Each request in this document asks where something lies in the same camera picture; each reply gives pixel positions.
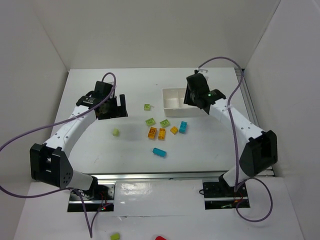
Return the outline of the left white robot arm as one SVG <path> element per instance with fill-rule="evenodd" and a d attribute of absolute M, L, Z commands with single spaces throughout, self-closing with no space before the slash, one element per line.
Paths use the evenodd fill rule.
<path fill-rule="evenodd" d="M 92 191 L 96 177 L 73 169 L 69 156 L 77 141 L 96 120 L 127 117 L 126 97 L 116 96 L 111 83 L 97 81 L 93 91 L 82 96 L 61 128 L 43 144 L 35 143 L 30 153 L 33 180 L 58 187 Z"/>

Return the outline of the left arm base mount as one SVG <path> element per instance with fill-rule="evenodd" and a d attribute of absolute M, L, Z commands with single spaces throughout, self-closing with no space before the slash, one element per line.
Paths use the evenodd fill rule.
<path fill-rule="evenodd" d="M 101 208 L 102 212 L 113 212 L 115 188 L 116 185 L 114 183 L 108 183 L 100 186 L 99 190 L 94 193 L 93 196 L 86 195 L 82 190 L 78 192 L 82 196 L 87 212 L 96 212 L 99 208 Z M 69 195 L 67 212 L 80 213 L 83 211 L 81 198 L 72 191 Z"/>

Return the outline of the long teal lego brick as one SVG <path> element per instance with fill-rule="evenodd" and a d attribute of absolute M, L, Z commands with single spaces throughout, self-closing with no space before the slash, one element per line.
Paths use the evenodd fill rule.
<path fill-rule="evenodd" d="M 159 149 L 159 148 L 156 148 L 156 147 L 153 148 L 152 153 L 159 156 L 159 157 L 162 157 L 162 158 L 165 158 L 167 156 L 166 151 Z"/>

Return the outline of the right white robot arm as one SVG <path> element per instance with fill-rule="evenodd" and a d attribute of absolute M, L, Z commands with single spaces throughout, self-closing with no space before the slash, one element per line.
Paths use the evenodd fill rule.
<path fill-rule="evenodd" d="M 278 162 L 277 136 L 272 130 L 264 131 L 244 117 L 218 89 L 210 90 L 201 73 L 186 78 L 184 103 L 204 110 L 232 131 L 235 141 L 235 166 L 219 177 L 227 188 L 257 176 Z"/>

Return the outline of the small yellow lego brick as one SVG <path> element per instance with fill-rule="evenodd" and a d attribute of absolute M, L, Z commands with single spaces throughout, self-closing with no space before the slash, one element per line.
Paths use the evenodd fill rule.
<path fill-rule="evenodd" d="M 173 126 L 171 129 L 170 129 L 170 132 L 172 133 L 172 134 L 177 134 L 178 133 L 178 131 L 179 131 L 179 129 L 177 128 L 177 127 L 175 127 L 175 126 Z"/>

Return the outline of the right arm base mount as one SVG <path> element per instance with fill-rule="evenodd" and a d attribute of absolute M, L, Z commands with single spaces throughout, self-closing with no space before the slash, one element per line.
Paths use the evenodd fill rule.
<path fill-rule="evenodd" d="M 225 210 L 250 208 L 250 201 L 246 185 L 241 186 L 237 192 L 234 188 L 223 188 L 219 182 L 207 181 L 202 183 L 202 189 L 198 191 L 204 197 L 206 210 Z"/>

